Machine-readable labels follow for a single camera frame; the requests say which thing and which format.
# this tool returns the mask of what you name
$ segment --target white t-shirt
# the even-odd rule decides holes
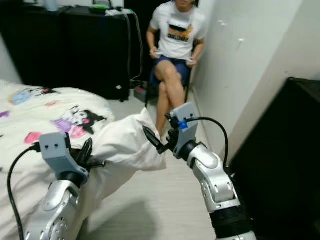
[[[169,21],[173,15],[188,19],[189,28],[184,32],[170,28]],[[197,7],[193,7],[189,12],[180,12],[174,1],[161,4],[154,11],[150,22],[151,28],[160,30],[159,51],[168,58],[189,59],[194,41],[205,37],[205,20],[205,15]]]

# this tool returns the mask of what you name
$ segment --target person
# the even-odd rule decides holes
[[[177,108],[185,103],[183,85],[204,49],[205,21],[205,15],[194,6],[194,0],[169,1],[153,13],[146,38],[154,59],[150,84],[159,86],[156,129],[161,135],[170,107]],[[157,31],[160,31],[159,49],[155,46]]]

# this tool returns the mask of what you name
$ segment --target floor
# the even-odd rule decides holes
[[[194,102],[189,94],[189,102]],[[129,101],[109,101],[118,120],[139,113],[144,104],[133,96]],[[156,103],[148,110],[156,118]],[[206,144],[201,124],[197,140]],[[165,153],[167,169],[138,172],[127,184],[103,202],[87,224],[80,240],[212,240],[214,229],[192,171],[171,152]]]

